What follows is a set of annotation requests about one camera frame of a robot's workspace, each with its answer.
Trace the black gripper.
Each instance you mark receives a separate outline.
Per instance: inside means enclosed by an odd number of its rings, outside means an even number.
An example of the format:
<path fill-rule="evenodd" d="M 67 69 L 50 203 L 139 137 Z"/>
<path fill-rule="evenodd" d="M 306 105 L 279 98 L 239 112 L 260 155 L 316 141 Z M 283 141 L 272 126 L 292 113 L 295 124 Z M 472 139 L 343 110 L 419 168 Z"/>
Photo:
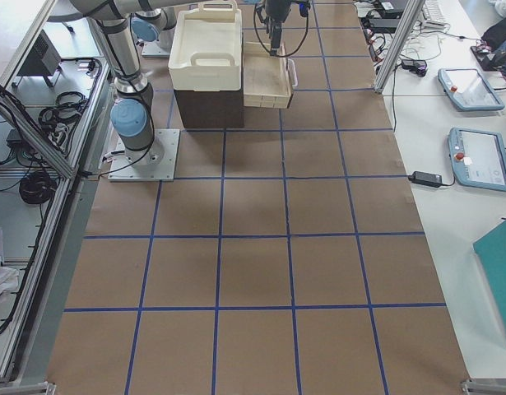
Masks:
<path fill-rule="evenodd" d="M 270 55 L 277 56 L 281 46 L 282 24 L 290 14 L 291 0 L 265 0 L 263 7 L 265 11 L 264 24 L 270 23 Z"/>

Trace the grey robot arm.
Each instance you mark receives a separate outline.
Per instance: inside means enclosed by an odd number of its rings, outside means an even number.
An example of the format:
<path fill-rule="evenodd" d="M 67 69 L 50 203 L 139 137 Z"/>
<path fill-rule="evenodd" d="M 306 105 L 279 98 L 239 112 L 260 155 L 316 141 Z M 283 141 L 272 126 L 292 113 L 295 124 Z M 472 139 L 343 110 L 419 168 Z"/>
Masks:
<path fill-rule="evenodd" d="M 135 36 L 142 41 L 168 48 L 174 38 L 176 13 L 172 7 L 159 8 L 148 12 L 134 12 L 131 27 Z"/>
<path fill-rule="evenodd" d="M 142 74 L 131 15 L 158 31 L 174 28 L 169 73 L 184 127 L 227 129 L 244 126 L 243 16 L 232 4 L 219 8 L 202 1 L 198 8 L 169 17 L 179 1 L 74 1 L 91 24 L 96 43 L 114 70 L 122 101 L 134 100 L 151 114 L 153 88 Z"/>

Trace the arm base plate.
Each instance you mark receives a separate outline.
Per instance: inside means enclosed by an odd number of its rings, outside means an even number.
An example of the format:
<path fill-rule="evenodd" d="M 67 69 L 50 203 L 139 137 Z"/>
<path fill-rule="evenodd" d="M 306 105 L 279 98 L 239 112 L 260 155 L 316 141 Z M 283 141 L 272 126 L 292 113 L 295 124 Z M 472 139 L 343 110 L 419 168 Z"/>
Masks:
<path fill-rule="evenodd" d="M 171 40 L 145 41 L 142 47 L 142 56 L 147 58 L 168 58 L 171 48 Z"/>
<path fill-rule="evenodd" d="M 109 173 L 110 181 L 173 181 L 179 149 L 179 129 L 156 129 L 150 150 L 140 152 L 126 150 L 119 137 Z"/>

